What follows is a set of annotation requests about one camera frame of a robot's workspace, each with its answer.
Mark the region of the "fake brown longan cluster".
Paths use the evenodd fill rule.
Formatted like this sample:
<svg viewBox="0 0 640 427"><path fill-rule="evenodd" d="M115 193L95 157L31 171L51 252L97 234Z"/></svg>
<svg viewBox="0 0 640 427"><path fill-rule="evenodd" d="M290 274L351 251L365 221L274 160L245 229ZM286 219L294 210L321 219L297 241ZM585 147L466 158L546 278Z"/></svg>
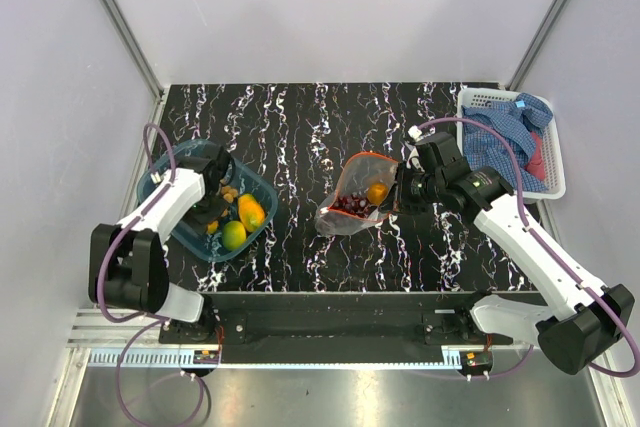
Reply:
<svg viewBox="0 0 640 427"><path fill-rule="evenodd" d="M213 235L218 230L220 223L229 217L238 195L239 191L236 188L224 185L221 187L220 192L209 201L205 212L207 235Z"/></svg>

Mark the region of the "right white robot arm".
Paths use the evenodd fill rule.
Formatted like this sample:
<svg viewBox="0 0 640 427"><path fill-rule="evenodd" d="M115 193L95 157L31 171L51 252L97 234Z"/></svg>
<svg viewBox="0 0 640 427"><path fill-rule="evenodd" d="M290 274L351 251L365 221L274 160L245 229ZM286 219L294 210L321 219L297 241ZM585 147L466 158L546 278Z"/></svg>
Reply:
<svg viewBox="0 0 640 427"><path fill-rule="evenodd" d="M495 169L470 168L452 135L414 128L411 137L410 157L395 169L383 208L414 215L438 203L459 214L495 241L544 299L534 305L481 294L454 318L460 340L509 337L575 375L629 336L635 298L624 285L609 287L584 269L528 216L521 195Z"/></svg>

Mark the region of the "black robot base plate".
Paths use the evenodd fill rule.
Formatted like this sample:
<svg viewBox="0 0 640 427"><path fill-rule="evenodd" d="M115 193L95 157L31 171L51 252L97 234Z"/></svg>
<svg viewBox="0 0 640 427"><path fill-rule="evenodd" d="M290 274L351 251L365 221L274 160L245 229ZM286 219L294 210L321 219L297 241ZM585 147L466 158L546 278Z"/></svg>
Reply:
<svg viewBox="0 0 640 427"><path fill-rule="evenodd" d="M222 342L226 365L330 366L435 363L442 347L496 347L504 336L473 326L470 293L215 293L216 330L176 324L161 330L165 345Z"/></svg>

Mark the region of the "fake green yellow lime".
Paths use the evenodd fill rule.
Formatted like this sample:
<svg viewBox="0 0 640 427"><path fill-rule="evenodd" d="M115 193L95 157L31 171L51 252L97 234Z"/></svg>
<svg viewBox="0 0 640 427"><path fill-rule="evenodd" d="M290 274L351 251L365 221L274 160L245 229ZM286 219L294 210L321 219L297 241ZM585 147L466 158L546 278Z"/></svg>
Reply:
<svg viewBox="0 0 640 427"><path fill-rule="evenodd" d="M241 221L227 222L221 234L222 246L229 252L239 249L247 239L247 231Z"/></svg>

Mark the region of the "clear zip top bag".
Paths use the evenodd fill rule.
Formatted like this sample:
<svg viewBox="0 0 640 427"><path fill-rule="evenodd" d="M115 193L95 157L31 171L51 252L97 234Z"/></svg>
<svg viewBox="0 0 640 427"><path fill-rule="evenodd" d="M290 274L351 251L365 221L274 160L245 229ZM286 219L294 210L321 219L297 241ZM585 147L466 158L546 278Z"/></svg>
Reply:
<svg viewBox="0 0 640 427"><path fill-rule="evenodd" d="M397 161L374 152L353 155L316 211L317 233L351 236L385 221L390 211L381 206L394 185L397 167Z"/></svg>

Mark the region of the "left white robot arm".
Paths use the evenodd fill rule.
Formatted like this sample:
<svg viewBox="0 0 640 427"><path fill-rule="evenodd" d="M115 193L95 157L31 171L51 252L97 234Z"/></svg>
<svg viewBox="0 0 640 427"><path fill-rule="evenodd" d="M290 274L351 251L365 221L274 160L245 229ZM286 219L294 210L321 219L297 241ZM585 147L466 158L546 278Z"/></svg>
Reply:
<svg viewBox="0 0 640 427"><path fill-rule="evenodd" d="M206 312L202 295L169 280L164 244L182 222L206 235L230 208L222 187L233 179L235 161L222 147L199 156L170 154L169 161L169 170L136 210L93 230L88 294L112 323L141 315L181 321L181 331L203 343L214 335L216 319Z"/></svg>

